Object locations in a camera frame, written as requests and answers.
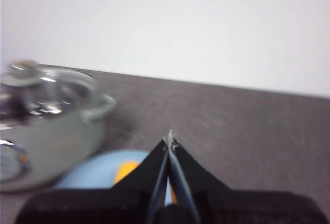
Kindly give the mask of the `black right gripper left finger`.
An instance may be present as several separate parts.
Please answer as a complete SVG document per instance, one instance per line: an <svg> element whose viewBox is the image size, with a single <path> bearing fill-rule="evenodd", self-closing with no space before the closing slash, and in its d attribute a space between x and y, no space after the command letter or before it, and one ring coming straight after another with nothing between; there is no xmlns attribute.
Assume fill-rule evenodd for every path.
<svg viewBox="0 0 330 224"><path fill-rule="evenodd" d="M144 223L164 205L168 150L164 140L111 188L55 189L30 197L15 223Z"/></svg>

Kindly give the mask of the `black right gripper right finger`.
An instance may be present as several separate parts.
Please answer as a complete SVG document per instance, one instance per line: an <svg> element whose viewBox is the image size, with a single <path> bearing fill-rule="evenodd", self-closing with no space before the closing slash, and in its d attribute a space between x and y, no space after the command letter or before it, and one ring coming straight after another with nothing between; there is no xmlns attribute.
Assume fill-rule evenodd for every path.
<svg viewBox="0 0 330 224"><path fill-rule="evenodd" d="M203 168L168 134L171 196L198 223L327 223L309 197L287 191L233 189Z"/></svg>

